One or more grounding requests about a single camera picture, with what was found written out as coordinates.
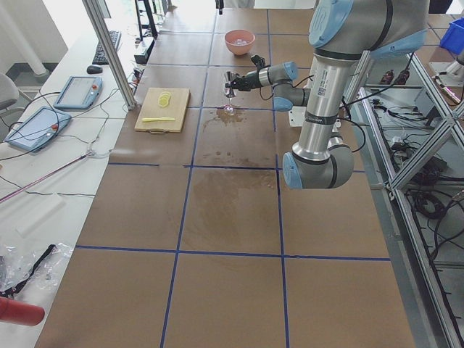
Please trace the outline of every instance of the pink bowl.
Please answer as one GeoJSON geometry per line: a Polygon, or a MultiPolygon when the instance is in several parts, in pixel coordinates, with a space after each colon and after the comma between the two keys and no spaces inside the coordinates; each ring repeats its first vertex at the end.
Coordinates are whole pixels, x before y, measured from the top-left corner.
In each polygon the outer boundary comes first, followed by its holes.
{"type": "Polygon", "coordinates": [[[236,56],[249,52],[254,44],[254,34],[248,30],[232,30],[225,35],[225,45],[236,56]]]}

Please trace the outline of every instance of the keyboard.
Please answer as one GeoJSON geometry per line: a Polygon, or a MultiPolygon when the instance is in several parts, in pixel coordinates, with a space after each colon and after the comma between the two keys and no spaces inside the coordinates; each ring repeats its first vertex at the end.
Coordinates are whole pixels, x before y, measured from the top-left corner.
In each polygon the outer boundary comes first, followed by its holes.
{"type": "MultiPolygon", "coordinates": [[[[121,32],[116,30],[111,30],[109,32],[109,36],[111,37],[111,41],[113,42],[113,46],[116,48],[119,46],[119,42],[121,40],[121,32]]],[[[107,56],[105,56],[103,47],[99,43],[96,45],[95,56],[94,60],[92,60],[92,64],[96,65],[108,65],[107,56]]]]}

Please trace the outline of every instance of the cutting board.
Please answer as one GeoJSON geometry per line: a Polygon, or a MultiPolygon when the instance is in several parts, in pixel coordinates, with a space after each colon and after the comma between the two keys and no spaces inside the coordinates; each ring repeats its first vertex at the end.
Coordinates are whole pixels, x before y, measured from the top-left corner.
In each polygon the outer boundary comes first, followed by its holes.
{"type": "Polygon", "coordinates": [[[159,131],[180,133],[183,119],[186,116],[190,90],[188,88],[149,88],[140,114],[138,115],[135,130],[139,132],[159,131]],[[169,105],[161,107],[158,98],[162,92],[170,92],[169,105]],[[174,121],[142,122],[143,118],[173,117],[174,121]]]}

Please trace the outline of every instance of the red tube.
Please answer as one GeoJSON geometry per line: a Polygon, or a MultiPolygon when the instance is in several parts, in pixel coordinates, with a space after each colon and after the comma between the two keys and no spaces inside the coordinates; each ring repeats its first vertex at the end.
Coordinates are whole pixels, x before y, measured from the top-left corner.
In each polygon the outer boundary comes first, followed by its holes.
{"type": "Polygon", "coordinates": [[[6,323],[35,326],[45,316],[42,307],[0,297],[0,321],[6,323]]]}

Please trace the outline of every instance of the blue device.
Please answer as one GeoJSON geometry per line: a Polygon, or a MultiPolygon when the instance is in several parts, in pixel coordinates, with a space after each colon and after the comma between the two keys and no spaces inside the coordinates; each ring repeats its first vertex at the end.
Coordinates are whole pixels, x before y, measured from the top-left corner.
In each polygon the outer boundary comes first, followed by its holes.
{"type": "Polygon", "coordinates": [[[61,110],[88,109],[99,95],[102,83],[100,77],[71,76],[53,106],[61,110]]]}
{"type": "Polygon", "coordinates": [[[71,115],[66,112],[42,107],[18,129],[12,130],[4,141],[26,151],[37,152],[57,136],[70,120],[71,115]]]}

